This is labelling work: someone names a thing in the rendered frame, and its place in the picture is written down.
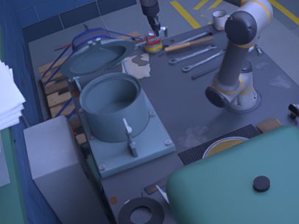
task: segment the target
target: gray tabletop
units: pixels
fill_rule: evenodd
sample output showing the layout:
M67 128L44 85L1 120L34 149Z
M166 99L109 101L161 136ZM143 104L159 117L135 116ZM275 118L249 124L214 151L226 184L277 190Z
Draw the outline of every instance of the gray tabletop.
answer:
M262 56L258 56L256 50L249 53L247 59L253 65L254 87L261 95L261 104L257 109L249 113L236 114L224 108L217 108L206 99L205 90L210 85L217 70L196 80L193 80L191 76L212 67L215 63L221 63L223 56L198 66L188 73L182 72L182 68L216 53L221 48L225 48L228 43L225 32L216 31L209 25L163 40L163 45L170 45L173 41L181 41L185 38L205 32L207 29L214 31L213 41L194 45L175 52L165 53L165 51L162 51L155 55L150 55L149 57L151 68L150 77L143 78L140 81L155 111L175 143L176 152L108 178L101 179L108 201L116 197L117 203L110 203L110 207L117 223L119 223L119 211L124 203L129 199L140 197L141 193L143 193L145 197L151 197L157 200L163 206L165 213L163 224L176 223L169 205L162 198L160 193L155 192L148 195L144 191L144 187L149 186L183 166L177 154L187 150L188 147L181 145L179 138L185 136L185 132L188 128L196 126L207 127L208 129L203 134L202 139L209 141L246 125L257 125L270 117L278 119L283 125L296 125L294 121L289 118L288 106L298 101L299 87L271 60L271 58L265 53ZM168 64L168 60L172 57L187 55L211 43L215 43L218 49L184 60L175 66ZM137 49L131 56L142 54L144 54L144 50ZM84 87L95 77L120 71L122 71L121 66L106 69L97 74L81 78L80 83L82 87ZM270 82L276 83L276 86L270 85ZM77 88L75 83L69 83L69 86L70 91ZM78 110L80 108L79 98L73 98L73 100Z

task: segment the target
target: tiled wall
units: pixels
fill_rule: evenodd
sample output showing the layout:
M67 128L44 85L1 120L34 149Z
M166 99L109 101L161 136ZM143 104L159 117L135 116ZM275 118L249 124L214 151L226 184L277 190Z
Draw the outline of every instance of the tiled wall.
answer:
M62 17L61 13L75 10L74 13L77 15L85 16L83 10L79 10L82 6L90 3L94 3L90 13L96 15L105 15L125 7L129 7L136 4L136 0L12 0L15 6L15 11L21 22L22 27L27 27L31 24L38 23L39 21L51 18L52 16L58 15L62 26L70 24L68 19Z
M13 68L15 84L26 99L23 110L24 115L29 125L36 125L39 123L38 110L29 74L29 64L26 59L27 53L23 32L11 0L0 0L0 24L3 29L5 63ZM25 125L21 119L20 121L20 124L13 126L13 137L15 139L18 171L28 223L60 224L60 221L32 181L23 134Z

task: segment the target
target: yellow floor marking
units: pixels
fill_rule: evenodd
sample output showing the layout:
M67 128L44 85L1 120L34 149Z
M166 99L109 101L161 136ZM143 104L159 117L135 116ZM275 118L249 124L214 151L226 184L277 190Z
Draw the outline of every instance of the yellow floor marking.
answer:
M210 10L210 9L212 9L212 8L215 8L215 7L217 7L218 6L218 4L220 4L221 3L221 1L222 0L217 0L217 1L215 1L209 8L208 8L208 10Z
M208 0L202 0L195 8L194 10L199 10L205 3L207 3Z
M192 25L194 29L200 28L200 24L177 2L171 1L170 4Z
M277 7L284 15L292 19L297 25L299 25L299 18L296 17L293 13L288 11L285 7L279 4L276 0L269 0L269 2L274 6Z

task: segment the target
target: wooden handle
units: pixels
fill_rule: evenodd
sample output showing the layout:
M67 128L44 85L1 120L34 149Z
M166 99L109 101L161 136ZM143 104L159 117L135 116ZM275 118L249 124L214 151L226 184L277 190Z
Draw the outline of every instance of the wooden handle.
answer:
M199 40L196 40L196 41L191 41L191 42L187 42L187 43L182 43L182 44L178 44L178 45L166 47L165 51L166 52L171 52L171 51L175 51L175 50L179 50L179 49L185 48L187 46L191 46L191 45L195 45L195 44L199 44L199 43L204 43L204 42L212 41L213 39L214 39L213 37L202 38L202 39L199 39Z

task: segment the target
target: round metal lid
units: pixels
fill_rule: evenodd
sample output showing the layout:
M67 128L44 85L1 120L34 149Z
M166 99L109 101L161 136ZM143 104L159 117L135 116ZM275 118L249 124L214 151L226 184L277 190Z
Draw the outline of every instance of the round metal lid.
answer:
M61 73L74 77L91 74L114 66L126 58L135 48L132 40L104 40L97 38L75 52L61 67Z

